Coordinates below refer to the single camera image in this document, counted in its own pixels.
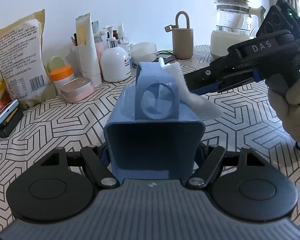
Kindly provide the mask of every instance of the electric kettle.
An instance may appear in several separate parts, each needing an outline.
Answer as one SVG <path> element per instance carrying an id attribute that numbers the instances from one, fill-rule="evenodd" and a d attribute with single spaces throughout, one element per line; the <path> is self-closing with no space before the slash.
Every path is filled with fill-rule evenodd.
<path id="1" fill-rule="evenodd" d="M 210 53 L 214 59 L 228 54 L 227 49 L 237 43 L 254 38 L 264 20 L 266 9 L 250 7 L 247 0 L 215 0 L 217 4 L 216 30 L 212 31 Z M 258 24 L 252 26 L 252 15 Z"/>

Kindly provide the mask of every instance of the blue container handle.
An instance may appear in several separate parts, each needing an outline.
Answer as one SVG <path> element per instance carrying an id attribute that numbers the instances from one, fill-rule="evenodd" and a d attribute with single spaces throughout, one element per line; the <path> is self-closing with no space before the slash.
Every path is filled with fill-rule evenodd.
<path id="1" fill-rule="evenodd" d="M 159 85 L 170 90 L 172 105 L 167 113 L 150 116 L 142 109 L 141 100 L 146 90 L 151 91 L 155 98 L 158 99 Z M 135 120 L 178 120 L 179 105 L 179 90 L 175 79 L 168 74 L 158 62 L 139 62 L 136 74 Z"/>

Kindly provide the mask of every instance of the brown tumbler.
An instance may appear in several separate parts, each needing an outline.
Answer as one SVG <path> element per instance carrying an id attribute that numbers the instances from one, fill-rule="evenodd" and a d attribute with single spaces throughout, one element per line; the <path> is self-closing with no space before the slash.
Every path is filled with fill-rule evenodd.
<path id="1" fill-rule="evenodd" d="M 178 19 L 183 14 L 186 17 L 187 28 L 179 28 Z M 180 11 L 176 15 L 176 25 L 168 25 L 165 31 L 172 31 L 173 53 L 178 59 L 189 59 L 193 56 L 193 29 L 190 29 L 190 20 L 186 12 Z"/>

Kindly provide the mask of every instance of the glass kettle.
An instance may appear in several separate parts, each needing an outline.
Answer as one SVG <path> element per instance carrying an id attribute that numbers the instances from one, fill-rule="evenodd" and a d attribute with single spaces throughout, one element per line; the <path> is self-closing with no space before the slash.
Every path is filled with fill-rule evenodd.
<path id="1" fill-rule="evenodd" d="M 215 0 L 217 4 L 216 31 L 232 32 L 253 36 L 264 20 L 266 9 L 250 7 L 247 0 Z M 252 15 L 258 17 L 258 24 L 252 25 Z"/>

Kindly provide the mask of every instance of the blue plastic container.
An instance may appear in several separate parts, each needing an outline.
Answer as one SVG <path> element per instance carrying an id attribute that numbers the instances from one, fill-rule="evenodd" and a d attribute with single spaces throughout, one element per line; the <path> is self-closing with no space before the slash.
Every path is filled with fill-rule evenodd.
<path id="1" fill-rule="evenodd" d="M 120 183 L 185 182 L 204 131 L 203 122 L 180 101 L 174 78 L 158 62 L 140 62 L 136 84 L 123 88 L 104 127 L 112 173 Z"/>

